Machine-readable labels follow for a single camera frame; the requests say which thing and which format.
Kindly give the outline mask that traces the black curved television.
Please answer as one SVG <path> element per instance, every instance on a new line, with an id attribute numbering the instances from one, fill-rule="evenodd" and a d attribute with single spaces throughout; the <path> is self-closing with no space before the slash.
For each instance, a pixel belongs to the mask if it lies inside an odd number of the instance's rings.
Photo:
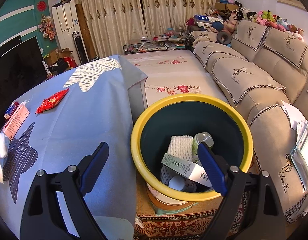
<path id="1" fill-rule="evenodd" d="M 0 57 L 0 130 L 12 102 L 46 79 L 36 37 L 21 42 Z"/>

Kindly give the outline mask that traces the beige cardboard box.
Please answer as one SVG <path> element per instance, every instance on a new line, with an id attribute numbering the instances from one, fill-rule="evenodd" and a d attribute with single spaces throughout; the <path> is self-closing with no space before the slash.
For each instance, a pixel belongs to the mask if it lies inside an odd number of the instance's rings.
<path id="1" fill-rule="evenodd" d="M 167 153 L 164 155 L 161 163 L 184 178 L 212 188 L 211 181 L 208 178 L 206 171 L 202 166 L 196 163 Z"/>

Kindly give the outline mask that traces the blue tissue pack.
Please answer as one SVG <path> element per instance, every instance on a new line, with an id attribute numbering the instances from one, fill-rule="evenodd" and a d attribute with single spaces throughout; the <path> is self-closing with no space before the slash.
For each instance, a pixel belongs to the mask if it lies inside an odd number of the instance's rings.
<path id="1" fill-rule="evenodd" d="M 15 110 L 18 108 L 19 106 L 19 103 L 17 101 L 13 102 L 9 108 L 7 109 L 7 111 L 5 112 L 5 115 L 4 115 L 4 118 L 6 120 L 8 120 L 12 115 L 13 113 L 15 112 Z"/>

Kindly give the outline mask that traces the beige sofa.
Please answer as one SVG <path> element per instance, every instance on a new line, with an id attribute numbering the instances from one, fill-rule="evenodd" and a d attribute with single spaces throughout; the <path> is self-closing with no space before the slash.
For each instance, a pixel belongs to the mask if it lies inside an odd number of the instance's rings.
<path id="1" fill-rule="evenodd" d="M 207 31 L 193 31 L 190 38 L 195 56 L 247 122 L 256 170 L 270 173 L 285 219 L 293 224 L 308 211 L 308 186 L 290 157 L 297 131 L 284 108 L 293 106 L 308 120 L 308 45 L 244 20 L 229 46 Z"/>

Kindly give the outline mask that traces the white foam fruit net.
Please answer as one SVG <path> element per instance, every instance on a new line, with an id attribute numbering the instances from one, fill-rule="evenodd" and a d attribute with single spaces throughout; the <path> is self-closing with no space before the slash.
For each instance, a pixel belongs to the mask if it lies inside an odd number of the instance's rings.
<path id="1" fill-rule="evenodd" d="M 171 137 L 171 141 L 168 147 L 167 154 L 186 161 L 192 161 L 192 145 L 193 137 L 189 135 L 175 136 Z M 165 165 L 161 168 L 161 182 L 165 185 L 169 184 L 172 177 L 176 176 L 177 173 Z"/>

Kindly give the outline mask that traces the row of plush toys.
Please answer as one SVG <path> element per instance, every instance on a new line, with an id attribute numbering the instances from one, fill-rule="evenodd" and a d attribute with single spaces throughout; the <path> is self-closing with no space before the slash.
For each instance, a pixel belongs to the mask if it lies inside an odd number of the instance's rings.
<path id="1" fill-rule="evenodd" d="M 223 22 L 222 31 L 229 35 L 232 35 L 236 29 L 236 24 L 241 20 L 250 21 L 252 23 L 256 23 L 267 28 L 274 28 L 285 32 L 291 36 L 286 38 L 287 42 L 292 39 L 298 39 L 304 42 L 304 31 L 301 28 L 290 24 L 286 18 L 281 18 L 278 15 L 274 15 L 271 10 L 260 10 L 258 12 L 255 12 L 250 11 L 245 7 L 239 7 L 239 9 L 234 9 L 230 13 L 229 19 Z"/>

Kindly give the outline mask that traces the yellow rimmed dark trash bin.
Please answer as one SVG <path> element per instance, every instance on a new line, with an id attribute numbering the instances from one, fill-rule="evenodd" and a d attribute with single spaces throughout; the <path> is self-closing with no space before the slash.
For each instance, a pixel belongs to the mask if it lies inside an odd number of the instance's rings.
<path id="1" fill-rule="evenodd" d="M 134 164 L 149 189 L 179 202 L 202 202 L 220 196 L 211 185 L 196 193 L 169 187 L 174 171 L 162 164 L 166 153 L 196 163 L 199 134 L 209 134 L 211 150 L 238 166 L 250 168 L 253 140 L 246 121 L 224 101 L 201 94 L 177 94 L 148 107 L 137 119 L 131 134 Z"/>

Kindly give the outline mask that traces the grey neck pillow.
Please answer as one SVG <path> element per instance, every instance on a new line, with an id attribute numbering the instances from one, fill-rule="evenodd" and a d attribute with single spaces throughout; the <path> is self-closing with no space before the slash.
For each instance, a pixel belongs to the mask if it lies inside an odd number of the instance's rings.
<path id="1" fill-rule="evenodd" d="M 228 32 L 220 31 L 220 32 L 217 33 L 216 40 L 220 44 L 228 45 L 228 44 L 231 43 L 232 37 Z"/>

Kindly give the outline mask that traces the pink strawberry milk carton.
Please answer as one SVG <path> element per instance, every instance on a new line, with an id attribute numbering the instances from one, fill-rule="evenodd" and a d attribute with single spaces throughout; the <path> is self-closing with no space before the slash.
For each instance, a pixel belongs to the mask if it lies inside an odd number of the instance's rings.
<path id="1" fill-rule="evenodd" d="M 11 141 L 16 135 L 18 129 L 21 127 L 27 116 L 30 114 L 25 103 L 21 103 L 13 115 L 9 118 L 7 123 L 4 125 L 2 132 Z"/>

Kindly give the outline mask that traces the black tower fan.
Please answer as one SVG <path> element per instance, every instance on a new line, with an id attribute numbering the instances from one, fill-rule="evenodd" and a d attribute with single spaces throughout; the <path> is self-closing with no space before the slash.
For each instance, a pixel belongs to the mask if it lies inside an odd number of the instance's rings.
<path id="1" fill-rule="evenodd" d="M 85 50 L 85 46 L 83 44 L 83 39 L 79 31 L 74 31 L 72 33 L 72 38 L 74 41 L 74 45 L 79 56 L 79 60 L 81 64 L 86 64 L 89 62 L 88 56 Z"/>

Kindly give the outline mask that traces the white pill bottle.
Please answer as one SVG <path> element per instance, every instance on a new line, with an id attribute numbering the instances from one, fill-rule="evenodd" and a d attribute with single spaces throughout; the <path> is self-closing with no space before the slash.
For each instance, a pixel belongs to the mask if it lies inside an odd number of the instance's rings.
<path id="1" fill-rule="evenodd" d="M 170 179 L 168 186 L 174 190 L 195 193 L 196 192 L 196 184 L 188 180 L 182 176 L 174 176 Z"/>

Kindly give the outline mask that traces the stacked cardboard boxes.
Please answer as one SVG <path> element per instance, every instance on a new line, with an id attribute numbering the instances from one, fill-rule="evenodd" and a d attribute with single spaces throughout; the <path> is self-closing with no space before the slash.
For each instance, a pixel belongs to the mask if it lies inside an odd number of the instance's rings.
<path id="1" fill-rule="evenodd" d="M 216 0 L 215 9 L 221 11 L 239 10 L 242 4 L 236 0 Z"/>

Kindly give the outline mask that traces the cream curtains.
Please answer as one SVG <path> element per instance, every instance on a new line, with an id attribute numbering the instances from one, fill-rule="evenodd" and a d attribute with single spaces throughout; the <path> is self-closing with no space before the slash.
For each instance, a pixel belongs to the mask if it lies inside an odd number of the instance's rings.
<path id="1" fill-rule="evenodd" d="M 83 9 L 100 57 L 123 53 L 123 46 L 168 28 L 184 29 L 196 14 L 209 14 L 215 0 L 75 0 Z"/>

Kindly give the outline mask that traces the red snack packet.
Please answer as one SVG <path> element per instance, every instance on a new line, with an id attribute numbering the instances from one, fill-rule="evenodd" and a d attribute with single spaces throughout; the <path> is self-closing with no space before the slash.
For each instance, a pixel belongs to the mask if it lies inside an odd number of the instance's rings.
<path id="1" fill-rule="evenodd" d="M 61 90 L 47 99 L 44 99 L 41 105 L 37 108 L 36 114 L 43 113 L 56 107 L 69 92 L 69 88 Z"/>

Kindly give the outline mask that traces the green labelled plastic bottle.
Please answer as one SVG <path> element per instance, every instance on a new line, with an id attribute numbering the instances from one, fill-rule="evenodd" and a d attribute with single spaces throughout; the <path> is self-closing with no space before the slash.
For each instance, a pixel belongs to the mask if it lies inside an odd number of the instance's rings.
<path id="1" fill-rule="evenodd" d="M 192 159 L 193 162 L 198 162 L 198 146 L 201 142 L 205 142 L 208 147 L 212 148 L 214 145 L 214 140 L 208 132 L 198 133 L 194 136 L 192 145 Z"/>

